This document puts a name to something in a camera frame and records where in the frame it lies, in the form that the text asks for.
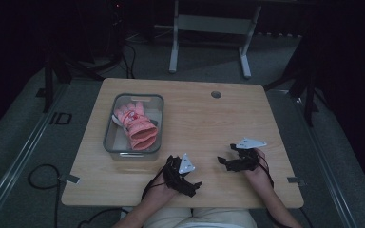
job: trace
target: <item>folded pink fabric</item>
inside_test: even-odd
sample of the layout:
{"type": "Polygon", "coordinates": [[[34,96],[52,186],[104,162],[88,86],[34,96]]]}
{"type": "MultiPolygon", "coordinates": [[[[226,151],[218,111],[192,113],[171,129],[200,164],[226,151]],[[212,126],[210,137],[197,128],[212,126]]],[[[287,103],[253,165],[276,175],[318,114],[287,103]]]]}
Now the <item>folded pink fabric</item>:
{"type": "Polygon", "coordinates": [[[157,127],[144,114],[144,105],[129,103],[114,110],[115,117],[124,126],[133,150],[145,150],[156,141],[157,127]]]}

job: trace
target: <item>wooden table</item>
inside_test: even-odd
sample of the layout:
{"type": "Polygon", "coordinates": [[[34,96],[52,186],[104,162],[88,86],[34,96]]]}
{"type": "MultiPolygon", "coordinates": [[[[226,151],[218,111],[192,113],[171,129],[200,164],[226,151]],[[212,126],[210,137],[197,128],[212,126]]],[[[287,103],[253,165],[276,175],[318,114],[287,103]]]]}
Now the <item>wooden table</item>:
{"type": "Polygon", "coordinates": [[[259,85],[194,83],[156,80],[106,79],[98,95],[70,174],[79,184],[67,183],[65,205],[134,206],[147,183],[173,155],[187,153],[196,170],[185,179],[202,181],[193,198],[183,194],[170,207],[263,207],[241,173],[227,172],[217,157],[234,159],[230,143],[243,137],[266,141],[275,190],[289,208],[303,199],[293,177],[274,116],[259,85]],[[215,99],[213,91],[221,93],[215,99]],[[156,93],[164,97],[163,138],[155,161],[114,161],[103,147],[103,138],[114,102],[120,93],[156,93]]]}

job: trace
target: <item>hand-held gripper device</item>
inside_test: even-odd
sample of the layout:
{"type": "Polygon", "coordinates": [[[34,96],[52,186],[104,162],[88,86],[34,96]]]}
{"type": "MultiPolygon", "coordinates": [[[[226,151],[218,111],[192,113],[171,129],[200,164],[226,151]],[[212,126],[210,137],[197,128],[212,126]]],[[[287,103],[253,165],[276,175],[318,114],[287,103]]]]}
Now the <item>hand-held gripper device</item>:
{"type": "Polygon", "coordinates": [[[170,155],[162,170],[156,175],[154,179],[149,182],[147,187],[144,189],[142,199],[151,187],[155,187],[161,184],[166,184],[167,187],[172,188],[179,193],[183,193],[192,198],[196,194],[196,190],[199,189],[202,185],[202,182],[192,184],[186,181],[184,177],[194,170],[195,166],[191,163],[186,154],[182,156],[182,159],[180,159],[179,156],[174,158],[170,155]],[[164,183],[152,185],[153,181],[157,179],[159,175],[162,174],[162,172],[164,183]]]}
{"type": "Polygon", "coordinates": [[[239,172],[241,170],[254,171],[259,166],[259,154],[254,148],[241,149],[235,144],[230,144],[230,148],[239,152],[239,158],[230,160],[218,157],[218,161],[226,166],[227,171],[239,172]]]}

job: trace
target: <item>clear plastic bin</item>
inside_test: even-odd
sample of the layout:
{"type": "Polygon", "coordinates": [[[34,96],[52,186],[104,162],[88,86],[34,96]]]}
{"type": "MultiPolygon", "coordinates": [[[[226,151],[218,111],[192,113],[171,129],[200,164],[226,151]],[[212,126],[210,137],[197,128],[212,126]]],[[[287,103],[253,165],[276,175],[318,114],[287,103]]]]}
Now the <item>clear plastic bin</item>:
{"type": "Polygon", "coordinates": [[[159,156],[159,149],[162,145],[162,123],[163,123],[163,97],[158,94],[128,94],[123,93],[115,98],[109,118],[108,127],[103,141],[106,151],[111,154],[113,160],[120,161],[155,161],[159,156]],[[129,139],[124,129],[112,121],[111,116],[114,110],[122,105],[136,102],[144,104],[144,114],[158,128],[156,141],[145,150],[132,150],[129,139]]]}

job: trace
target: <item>person's right hand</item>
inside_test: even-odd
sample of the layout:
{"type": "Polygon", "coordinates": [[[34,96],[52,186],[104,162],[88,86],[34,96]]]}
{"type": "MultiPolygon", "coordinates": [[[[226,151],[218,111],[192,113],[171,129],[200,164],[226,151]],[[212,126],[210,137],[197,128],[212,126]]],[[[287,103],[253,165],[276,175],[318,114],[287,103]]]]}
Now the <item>person's right hand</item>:
{"type": "MultiPolygon", "coordinates": [[[[256,152],[259,154],[261,158],[259,158],[259,163],[265,169],[268,170],[268,166],[265,162],[265,154],[257,148],[254,148],[256,152]]],[[[261,167],[257,167],[254,171],[244,170],[243,171],[245,177],[250,182],[251,186],[253,186],[254,190],[263,198],[266,197],[271,191],[274,191],[274,188],[271,185],[268,174],[266,174],[265,170],[261,167]]]]}

